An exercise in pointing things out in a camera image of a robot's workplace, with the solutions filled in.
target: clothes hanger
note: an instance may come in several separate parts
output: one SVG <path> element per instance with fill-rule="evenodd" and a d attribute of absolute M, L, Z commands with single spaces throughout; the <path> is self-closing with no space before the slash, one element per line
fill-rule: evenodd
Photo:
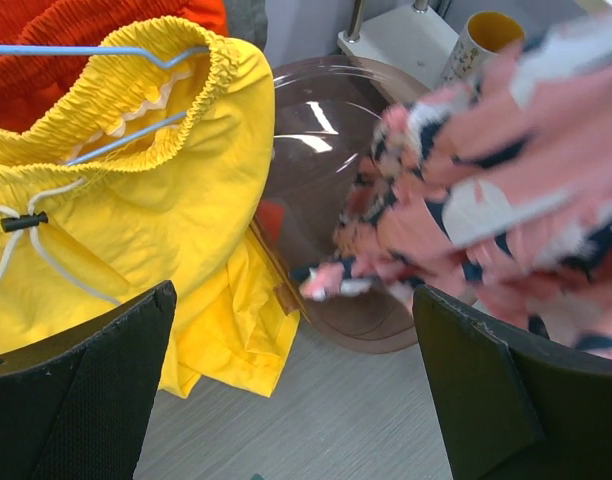
<path fill-rule="evenodd" d="M 198 53 L 208 53 L 209 49 L 205 46 L 192 47 L 182 52 L 178 56 L 165 61 L 158 58 L 151 51 L 140 47 L 60 47 L 60 46 L 40 46 L 40 45 L 0 45 L 0 55 L 12 55 L 17 57 L 28 57 L 28 56 L 92 56 L 92 55 L 132 55 L 139 56 L 150 60 L 154 65 L 158 66 L 163 70 L 169 70 L 180 62 L 190 58 L 191 56 Z M 79 165 L 80 163 L 88 162 L 95 157 L 104 155 L 118 147 L 122 147 L 133 140 L 144 137 L 150 133 L 159 130 L 162 127 L 172 125 L 178 122 L 186 116 L 186 112 L 177 113 L 170 117 L 154 123 L 142 130 L 139 130 L 131 135 L 120 138 L 108 145 L 104 145 L 92 152 L 88 152 L 80 157 L 73 160 L 69 160 L 65 163 L 67 166 Z"/>

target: white patterned cup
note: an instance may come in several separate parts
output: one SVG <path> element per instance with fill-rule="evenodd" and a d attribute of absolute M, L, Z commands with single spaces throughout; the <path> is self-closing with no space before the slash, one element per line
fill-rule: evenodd
<path fill-rule="evenodd" d="M 476 13 L 459 34 L 436 86 L 467 77 L 506 45 L 523 38 L 522 27 L 503 13 Z"/>

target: yellow fabric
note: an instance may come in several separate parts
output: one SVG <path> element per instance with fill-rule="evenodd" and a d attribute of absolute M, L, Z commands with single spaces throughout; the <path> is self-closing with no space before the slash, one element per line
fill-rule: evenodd
<path fill-rule="evenodd" d="M 48 253 L 85 285 L 127 301 L 164 279 L 178 293 L 160 386 L 188 395 L 201 375 L 270 395 L 297 313 L 272 294 L 281 278 L 247 231 L 268 174 L 274 122 L 270 68 L 254 46 L 175 18 L 139 22 L 104 46 L 138 46 L 171 59 L 92 57 L 73 88 L 30 130 L 0 130 L 0 205 L 37 211 Z M 64 162 L 187 111 L 160 129 L 78 166 Z M 0 260 L 10 239 L 0 225 Z M 0 281 L 0 354 L 113 308 L 60 275 L 19 241 Z"/>

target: red garment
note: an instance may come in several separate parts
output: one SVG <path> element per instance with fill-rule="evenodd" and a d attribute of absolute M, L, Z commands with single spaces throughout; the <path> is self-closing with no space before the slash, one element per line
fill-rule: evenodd
<path fill-rule="evenodd" d="M 165 15 L 228 35 L 222 0 L 0 0 L 0 44 L 95 46 L 119 27 Z M 0 56 L 0 128 L 30 128 L 75 83 L 87 60 Z"/>

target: mug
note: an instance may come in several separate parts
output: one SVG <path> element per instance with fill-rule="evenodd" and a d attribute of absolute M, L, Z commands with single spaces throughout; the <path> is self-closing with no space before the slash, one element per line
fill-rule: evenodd
<path fill-rule="evenodd" d="M 479 12 L 468 19 L 437 86 L 467 77 L 509 43 L 524 39 L 524 30 L 499 12 Z"/>

